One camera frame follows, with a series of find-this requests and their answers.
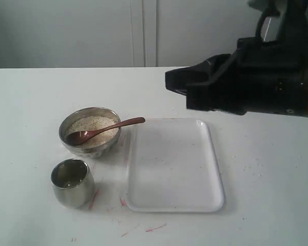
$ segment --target white tray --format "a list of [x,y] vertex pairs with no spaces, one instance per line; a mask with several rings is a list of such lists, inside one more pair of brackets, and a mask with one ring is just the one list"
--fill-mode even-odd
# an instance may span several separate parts
[[126,203],[138,212],[214,212],[224,203],[206,123],[151,119],[133,127]]

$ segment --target white table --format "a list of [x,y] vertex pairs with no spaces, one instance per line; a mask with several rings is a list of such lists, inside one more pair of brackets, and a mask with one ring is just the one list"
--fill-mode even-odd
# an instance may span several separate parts
[[[308,246],[308,118],[186,110],[185,97],[165,89],[171,69],[0,70],[0,245]],[[125,132],[113,154],[96,165],[85,159],[101,189],[93,209],[61,206],[50,173],[74,156],[58,127],[92,106],[121,119],[206,121],[226,195],[222,210],[150,214],[121,207]]]

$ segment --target grain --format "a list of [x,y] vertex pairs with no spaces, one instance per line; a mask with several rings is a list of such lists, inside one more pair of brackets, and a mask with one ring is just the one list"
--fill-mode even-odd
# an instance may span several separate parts
[[[116,124],[116,122],[110,118],[103,116],[89,116],[82,119],[79,119],[73,123],[65,132],[65,137],[67,135],[78,132],[78,131],[93,131],[98,130],[104,127],[108,127]],[[103,132],[96,137],[86,141],[85,143],[79,145],[81,148],[93,148],[99,145],[102,145],[110,141],[118,132],[119,128],[111,129],[106,132]]]

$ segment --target metal cup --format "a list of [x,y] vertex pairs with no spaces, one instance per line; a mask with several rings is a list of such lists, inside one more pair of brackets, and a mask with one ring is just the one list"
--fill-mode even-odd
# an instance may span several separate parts
[[94,193],[94,181],[87,163],[68,159],[51,172],[51,183],[57,200],[70,208],[79,208]]

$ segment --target cabinet door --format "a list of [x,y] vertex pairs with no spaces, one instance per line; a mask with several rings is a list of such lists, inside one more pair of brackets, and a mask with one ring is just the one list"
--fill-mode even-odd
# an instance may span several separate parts
[[142,0],[0,0],[0,67],[144,65]]
[[[254,36],[260,12],[247,0],[144,0],[157,2],[156,45],[148,50],[145,20],[146,58],[156,54],[151,66],[191,66],[236,49],[237,39]],[[144,6],[145,17],[151,9]]]

